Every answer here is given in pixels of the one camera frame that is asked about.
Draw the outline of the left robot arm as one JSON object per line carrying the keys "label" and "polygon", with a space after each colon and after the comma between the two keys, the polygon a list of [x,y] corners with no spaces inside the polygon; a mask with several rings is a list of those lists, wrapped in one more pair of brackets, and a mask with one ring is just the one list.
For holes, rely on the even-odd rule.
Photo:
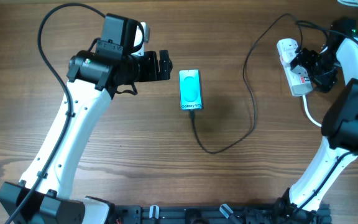
{"label": "left robot arm", "polygon": [[42,147],[18,183],[3,183],[0,203],[9,223],[114,223],[113,203],[96,197],[71,199],[79,160],[90,135],[112,99],[125,86],[168,80],[167,50],[145,51],[145,22],[108,14],[101,37],[74,55],[55,120]]}

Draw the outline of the smartphone with teal screen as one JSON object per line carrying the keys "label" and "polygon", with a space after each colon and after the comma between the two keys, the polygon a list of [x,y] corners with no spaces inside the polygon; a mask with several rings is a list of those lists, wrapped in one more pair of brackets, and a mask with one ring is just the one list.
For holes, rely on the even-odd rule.
{"label": "smartphone with teal screen", "polygon": [[180,70],[180,108],[200,110],[203,107],[200,72],[197,69]]}

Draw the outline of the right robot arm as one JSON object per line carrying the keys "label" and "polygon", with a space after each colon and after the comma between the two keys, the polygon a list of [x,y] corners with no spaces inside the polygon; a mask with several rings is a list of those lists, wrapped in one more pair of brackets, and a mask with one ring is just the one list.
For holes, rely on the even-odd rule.
{"label": "right robot arm", "polygon": [[326,93],[342,69],[345,88],[328,109],[321,123],[322,141],[300,179],[275,202],[272,223],[322,223],[321,201],[341,172],[358,158],[358,31],[356,20],[342,17],[329,29],[309,21],[298,26],[323,32],[326,43],[320,53],[301,48],[293,39],[277,44],[288,78],[313,82]]}

